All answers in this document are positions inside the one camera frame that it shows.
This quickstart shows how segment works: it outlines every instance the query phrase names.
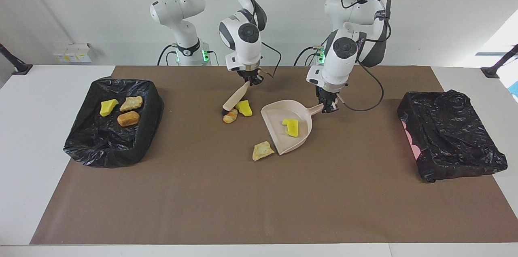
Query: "dustpan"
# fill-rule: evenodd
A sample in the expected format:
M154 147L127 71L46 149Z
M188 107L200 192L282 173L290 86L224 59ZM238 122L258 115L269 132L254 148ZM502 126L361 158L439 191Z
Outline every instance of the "dustpan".
M264 122L279 155L302 146L313 127L311 116L321 113L323 106L324 104L319 104L312 108L306 108L294 100L281 100L268 104L261 109L261 115L263 115ZM298 120L298 137L287 135L286 126L282 125L284 119Z

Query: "brown table mat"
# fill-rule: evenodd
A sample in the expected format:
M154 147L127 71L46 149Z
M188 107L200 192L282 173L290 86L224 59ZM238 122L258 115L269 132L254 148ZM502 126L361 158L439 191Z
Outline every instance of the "brown table mat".
M152 80L165 102L143 162L105 169L70 161L31 244L518 242L518 220L492 176L424 183L396 115L406 91L442 91L429 67L375 67L386 100L367 113L315 115L299 149L252 161L277 100L316 102L306 68L249 89L253 117L221 105L242 81L224 67L116 67ZM377 101L355 67L342 94Z

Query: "black plastic bag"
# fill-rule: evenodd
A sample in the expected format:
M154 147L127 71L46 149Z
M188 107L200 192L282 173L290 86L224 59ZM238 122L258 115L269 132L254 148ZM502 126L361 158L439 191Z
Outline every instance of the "black plastic bag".
M121 127L117 117L126 97L142 96L134 111L137 125ZM100 116L100 103L118 100L110 115ZM63 150L74 160L92 167L124 167L138 163L148 150L163 112L163 101L150 81L101 78L92 82Z
M408 92L397 113L406 124L412 145L420 150L416 160L425 181L507 169L505 155L496 148L465 94L454 90Z

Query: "pink object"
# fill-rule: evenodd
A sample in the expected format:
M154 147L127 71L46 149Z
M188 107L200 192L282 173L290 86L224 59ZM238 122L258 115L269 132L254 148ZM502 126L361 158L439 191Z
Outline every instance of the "pink object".
M410 143L410 147L412 148L412 152L414 152L414 157L416 157L416 161L420 156L420 149L418 146L412 144L412 136L407 131L407 124L404 121L401 121L403 123L403 128L405 128L405 133L407 133L408 142Z

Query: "black stand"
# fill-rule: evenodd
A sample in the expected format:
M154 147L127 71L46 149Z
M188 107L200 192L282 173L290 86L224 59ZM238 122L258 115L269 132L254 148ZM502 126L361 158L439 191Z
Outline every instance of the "black stand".
M500 77L496 74L498 68L502 67L505 62L509 61L514 55L518 53L518 45L515 45L512 50L510 50L507 54L505 54L493 67L489 68L481 68L482 73L487 78L499 79Z
M15 67L15 71L12 73L13 75L25 75L32 68L32 64L26 64L19 58L15 57L11 54L1 43L0 43L0 53L4 55L4 57L13 64Z

